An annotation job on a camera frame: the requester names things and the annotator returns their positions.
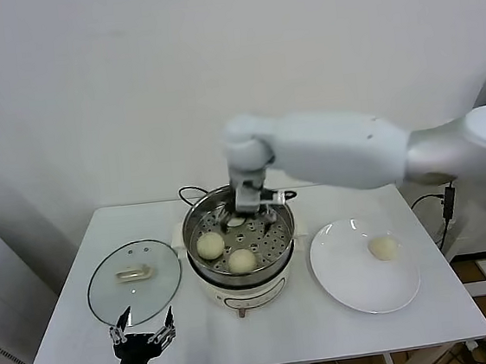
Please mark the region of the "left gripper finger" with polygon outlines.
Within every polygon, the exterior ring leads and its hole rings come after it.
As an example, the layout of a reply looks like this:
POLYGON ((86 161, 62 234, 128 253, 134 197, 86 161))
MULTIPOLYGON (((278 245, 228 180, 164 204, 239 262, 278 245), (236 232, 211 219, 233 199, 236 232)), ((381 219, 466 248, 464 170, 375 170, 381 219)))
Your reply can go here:
POLYGON ((163 326, 148 339, 148 343, 165 343, 170 337, 175 336, 174 314, 168 309, 163 326))
POLYGON ((125 329, 130 319, 131 308, 127 307, 114 326, 109 328, 109 334, 114 344, 126 343, 125 329))

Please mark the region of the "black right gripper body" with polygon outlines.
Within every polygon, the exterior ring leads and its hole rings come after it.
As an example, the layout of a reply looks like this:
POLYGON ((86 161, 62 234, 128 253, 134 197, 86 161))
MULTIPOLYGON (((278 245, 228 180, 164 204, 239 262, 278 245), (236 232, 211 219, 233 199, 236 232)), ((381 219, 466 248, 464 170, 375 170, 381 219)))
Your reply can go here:
POLYGON ((261 213, 269 211, 274 203, 273 192, 264 188, 235 190, 227 200, 227 209, 233 211, 233 217, 259 218, 261 213))

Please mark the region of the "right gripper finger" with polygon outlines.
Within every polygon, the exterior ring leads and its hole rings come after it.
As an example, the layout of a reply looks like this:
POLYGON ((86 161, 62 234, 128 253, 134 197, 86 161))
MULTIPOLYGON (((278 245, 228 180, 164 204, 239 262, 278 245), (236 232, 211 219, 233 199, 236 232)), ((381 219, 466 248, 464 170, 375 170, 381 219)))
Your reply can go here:
POLYGON ((263 223, 263 235, 267 235, 270 232, 272 225, 277 221, 278 214, 275 210, 264 211, 260 215, 260 219, 263 223))
POLYGON ((229 222, 233 218, 233 211, 223 208, 219 213, 217 220, 219 222, 219 229, 221 232, 227 232, 229 228, 229 222))

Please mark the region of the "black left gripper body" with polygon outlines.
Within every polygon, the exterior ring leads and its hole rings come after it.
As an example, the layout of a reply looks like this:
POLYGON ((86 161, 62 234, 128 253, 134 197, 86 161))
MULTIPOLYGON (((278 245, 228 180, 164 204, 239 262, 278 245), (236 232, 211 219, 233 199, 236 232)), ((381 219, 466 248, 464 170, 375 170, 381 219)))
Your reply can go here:
POLYGON ((128 334, 125 342, 114 345, 119 364, 148 364, 162 354, 161 344, 149 342, 153 334, 128 334))

